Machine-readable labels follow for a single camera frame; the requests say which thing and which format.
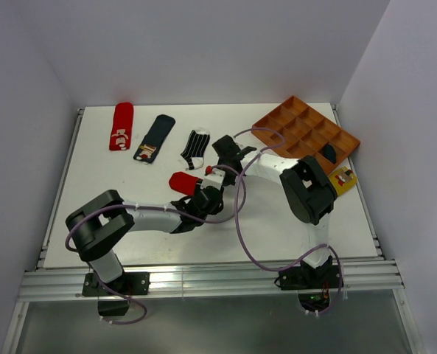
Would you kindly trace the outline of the red sock with santa pattern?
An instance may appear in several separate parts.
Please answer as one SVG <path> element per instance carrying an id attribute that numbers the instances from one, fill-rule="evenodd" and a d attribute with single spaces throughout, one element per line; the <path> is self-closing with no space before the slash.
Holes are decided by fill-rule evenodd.
<path id="1" fill-rule="evenodd" d="M 188 173 L 179 171 L 171 175 L 169 187 L 187 196 L 193 196 L 201 187 L 203 179 L 192 176 Z"/>

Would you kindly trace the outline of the plain navy ankle sock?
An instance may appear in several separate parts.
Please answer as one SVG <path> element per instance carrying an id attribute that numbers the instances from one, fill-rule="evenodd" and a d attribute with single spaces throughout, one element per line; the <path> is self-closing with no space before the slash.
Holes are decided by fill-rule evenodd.
<path id="1" fill-rule="evenodd" d="M 323 146 L 323 148 L 321 149 L 321 155 L 326 160 L 331 162 L 332 164 L 336 164 L 336 162 L 337 162 L 337 154 L 336 154 L 335 149 L 330 144 L 326 144 L 326 145 Z"/>

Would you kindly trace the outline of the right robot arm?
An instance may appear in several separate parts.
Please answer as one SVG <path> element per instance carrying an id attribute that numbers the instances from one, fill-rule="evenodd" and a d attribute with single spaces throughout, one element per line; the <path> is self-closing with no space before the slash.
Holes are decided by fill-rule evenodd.
<path id="1" fill-rule="evenodd" d="M 329 247 L 329 220 L 337 193 L 315 157 L 284 158 L 264 153 L 254 147 L 242 147 L 234 137 L 225 135 L 212 144 L 218 164 L 236 170 L 226 176 L 224 185 L 253 176 L 282 187 L 293 215 L 306 226 L 304 245 L 310 253 L 303 257 L 301 278 L 305 285 L 318 287 L 327 276 L 333 256 Z"/>

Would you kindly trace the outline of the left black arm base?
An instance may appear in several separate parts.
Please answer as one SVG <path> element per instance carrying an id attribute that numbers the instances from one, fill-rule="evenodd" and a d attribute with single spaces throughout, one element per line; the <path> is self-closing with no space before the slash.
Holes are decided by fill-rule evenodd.
<path id="1" fill-rule="evenodd" d="M 118 279 L 103 283 L 96 273 L 87 273 L 82 289 L 83 297 L 96 297 L 97 312 L 106 319 L 124 316 L 133 305 L 146 307 L 134 296 L 146 296 L 149 291 L 150 273 L 146 271 L 126 272 Z"/>

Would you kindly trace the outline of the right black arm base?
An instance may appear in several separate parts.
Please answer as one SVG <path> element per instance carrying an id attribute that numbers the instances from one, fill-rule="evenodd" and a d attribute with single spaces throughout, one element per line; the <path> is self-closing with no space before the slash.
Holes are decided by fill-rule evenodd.
<path id="1" fill-rule="evenodd" d="M 274 285 L 281 291 L 309 291 L 298 295 L 298 301 L 305 311 L 316 315 L 330 307 L 330 291 L 340 293 L 344 282 L 339 267 L 329 259 L 325 265 L 317 268 L 301 261 L 300 266 L 280 271 Z"/>

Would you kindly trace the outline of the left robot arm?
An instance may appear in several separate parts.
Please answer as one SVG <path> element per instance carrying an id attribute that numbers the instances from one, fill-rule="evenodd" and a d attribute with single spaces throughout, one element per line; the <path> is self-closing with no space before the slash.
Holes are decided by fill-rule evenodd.
<path id="1" fill-rule="evenodd" d="M 99 286 L 118 294 L 125 288 L 126 276 L 113 248 L 128 232 L 190 232 L 222 209 L 223 189 L 216 187 L 163 206 L 127 204 L 116 190 L 107 190 L 71 213 L 66 226 L 74 251 L 95 270 Z"/>

